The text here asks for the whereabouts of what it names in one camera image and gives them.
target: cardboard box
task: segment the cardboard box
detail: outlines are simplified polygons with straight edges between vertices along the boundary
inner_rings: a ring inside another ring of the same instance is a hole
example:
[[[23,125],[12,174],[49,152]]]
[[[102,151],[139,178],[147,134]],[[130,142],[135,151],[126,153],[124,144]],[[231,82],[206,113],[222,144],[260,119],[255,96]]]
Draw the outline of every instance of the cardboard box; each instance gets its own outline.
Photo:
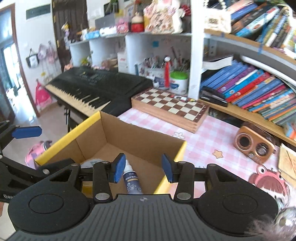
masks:
[[[124,153],[137,172],[144,194],[167,193],[170,184],[162,170],[161,156],[166,153],[181,161],[186,142],[156,131],[127,124],[104,112],[96,113],[56,142],[36,161],[39,165],[72,158],[76,163],[100,158],[113,161]],[[110,184],[113,197],[126,194],[123,178]],[[83,184],[83,193],[91,195],[90,183]]]

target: pink checkered tablecloth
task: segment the pink checkered tablecloth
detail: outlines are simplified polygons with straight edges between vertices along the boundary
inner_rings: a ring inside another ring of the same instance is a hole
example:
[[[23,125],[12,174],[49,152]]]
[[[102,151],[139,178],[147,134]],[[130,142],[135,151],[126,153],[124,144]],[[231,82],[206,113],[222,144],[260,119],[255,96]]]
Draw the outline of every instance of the pink checkered tablecloth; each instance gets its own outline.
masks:
[[[207,116],[198,131],[193,134],[134,108],[123,113],[119,118],[139,127],[184,139],[187,141],[184,161],[193,163],[195,167],[206,167],[209,163],[215,163],[246,181],[252,174],[257,173],[258,164],[233,146],[239,128],[221,120]],[[213,155],[215,150],[221,151],[223,157],[217,159]],[[277,172],[278,152],[279,148],[264,164],[266,169]],[[176,185],[169,192],[174,194],[175,190]],[[194,197],[199,197],[204,192],[204,183],[195,182]]]

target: chess board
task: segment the chess board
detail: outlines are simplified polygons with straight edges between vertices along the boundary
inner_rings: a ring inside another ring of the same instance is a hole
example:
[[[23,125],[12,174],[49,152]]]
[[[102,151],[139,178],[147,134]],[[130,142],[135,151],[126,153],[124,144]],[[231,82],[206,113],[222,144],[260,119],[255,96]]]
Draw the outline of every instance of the chess board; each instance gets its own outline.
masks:
[[[132,97],[132,107],[195,133],[207,116],[209,107],[170,96],[171,93],[152,88]]]

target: pink bag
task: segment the pink bag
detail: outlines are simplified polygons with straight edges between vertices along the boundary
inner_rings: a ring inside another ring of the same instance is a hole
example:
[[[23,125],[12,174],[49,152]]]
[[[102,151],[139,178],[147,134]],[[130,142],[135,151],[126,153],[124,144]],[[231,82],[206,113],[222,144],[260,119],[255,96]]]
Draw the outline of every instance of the pink bag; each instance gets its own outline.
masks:
[[[39,108],[44,108],[51,104],[52,98],[48,92],[41,86],[37,79],[36,94],[35,94],[35,105]]]
[[[25,163],[28,167],[33,169],[38,169],[39,165],[35,162],[35,159],[50,148],[52,141],[41,141],[38,144],[34,145],[30,150],[28,155],[25,158]]]

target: white bottle cap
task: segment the white bottle cap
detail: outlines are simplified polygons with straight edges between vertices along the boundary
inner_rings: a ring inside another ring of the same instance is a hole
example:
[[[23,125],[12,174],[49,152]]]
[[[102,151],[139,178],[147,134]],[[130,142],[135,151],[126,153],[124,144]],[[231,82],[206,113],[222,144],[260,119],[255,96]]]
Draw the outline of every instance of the white bottle cap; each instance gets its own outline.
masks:
[[[133,168],[131,167],[131,165],[129,164],[128,160],[126,159],[126,167],[123,171],[123,174],[126,174],[127,172],[132,172]]]

